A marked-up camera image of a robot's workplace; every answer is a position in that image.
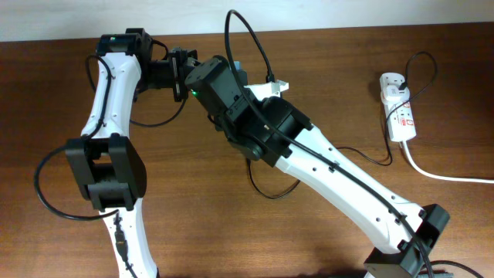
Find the blue screen smartphone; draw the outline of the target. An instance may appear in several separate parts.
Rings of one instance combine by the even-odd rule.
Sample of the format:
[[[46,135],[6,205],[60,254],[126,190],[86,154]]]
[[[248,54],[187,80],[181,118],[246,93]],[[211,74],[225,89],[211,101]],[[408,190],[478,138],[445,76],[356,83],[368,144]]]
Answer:
[[[239,79],[241,81],[241,84],[243,86],[247,85],[248,84],[248,75],[247,75],[247,72],[244,71],[244,69],[242,68],[241,62],[235,61],[234,66],[235,66],[235,69],[237,70],[237,73],[239,75]]]

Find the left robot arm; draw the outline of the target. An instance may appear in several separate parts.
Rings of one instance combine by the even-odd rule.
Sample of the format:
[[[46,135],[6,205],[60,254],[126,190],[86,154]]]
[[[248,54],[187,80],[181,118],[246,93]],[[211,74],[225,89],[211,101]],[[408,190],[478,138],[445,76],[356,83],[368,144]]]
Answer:
[[[147,172],[130,141],[130,115],[139,93],[171,88],[185,104],[187,75],[199,64],[196,50],[173,48],[153,59],[158,41],[142,28],[100,37],[95,57],[95,99],[81,136],[67,142],[66,158],[84,199],[104,221],[121,277],[158,277],[143,220]]]

